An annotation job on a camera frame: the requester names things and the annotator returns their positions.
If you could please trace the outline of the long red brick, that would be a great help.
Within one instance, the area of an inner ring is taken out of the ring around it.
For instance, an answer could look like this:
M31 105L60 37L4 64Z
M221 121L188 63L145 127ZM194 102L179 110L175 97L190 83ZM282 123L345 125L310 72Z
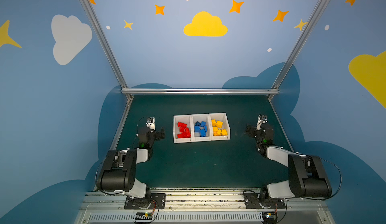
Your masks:
M185 136L187 138L190 138L191 137L191 132L190 132L190 129L188 127L185 128Z
M182 122L178 122L178 127L186 128L186 127L187 127L187 124L182 123Z

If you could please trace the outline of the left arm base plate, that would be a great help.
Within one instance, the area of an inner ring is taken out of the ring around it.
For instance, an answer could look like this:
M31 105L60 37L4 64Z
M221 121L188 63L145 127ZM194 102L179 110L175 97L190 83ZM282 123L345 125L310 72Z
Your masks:
M124 205L125 210L163 210L166 203L165 193L151 193L144 198L127 197Z

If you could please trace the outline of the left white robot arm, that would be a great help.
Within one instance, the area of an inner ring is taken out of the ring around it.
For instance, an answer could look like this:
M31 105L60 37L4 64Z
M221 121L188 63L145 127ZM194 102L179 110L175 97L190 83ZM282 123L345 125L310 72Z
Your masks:
M95 174L99 191L107 195L126 196L125 209L150 209L156 201L151 197L150 188L136 179L137 165L149 161L153 155L154 143L165 138L162 128L156 131L144 127L137 133L138 147L127 150L109 150L103 164Z

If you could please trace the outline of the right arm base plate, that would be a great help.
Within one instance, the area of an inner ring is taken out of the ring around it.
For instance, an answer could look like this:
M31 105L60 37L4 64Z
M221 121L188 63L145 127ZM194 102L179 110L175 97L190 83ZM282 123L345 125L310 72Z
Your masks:
M243 192L245 207L247 209L285 209L286 204L282 199L260 200L260 194L247 191Z

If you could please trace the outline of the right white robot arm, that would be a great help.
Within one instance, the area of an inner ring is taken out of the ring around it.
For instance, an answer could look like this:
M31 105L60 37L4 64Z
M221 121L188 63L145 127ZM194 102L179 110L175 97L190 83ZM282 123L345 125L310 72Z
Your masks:
M284 199L332 197L332 187L320 157L291 152L274 145L274 129L268 123L247 125L245 133L256 140L256 149L264 158L282 164L288 170L288 180L271 183L261 189L259 203L262 207L269 208Z

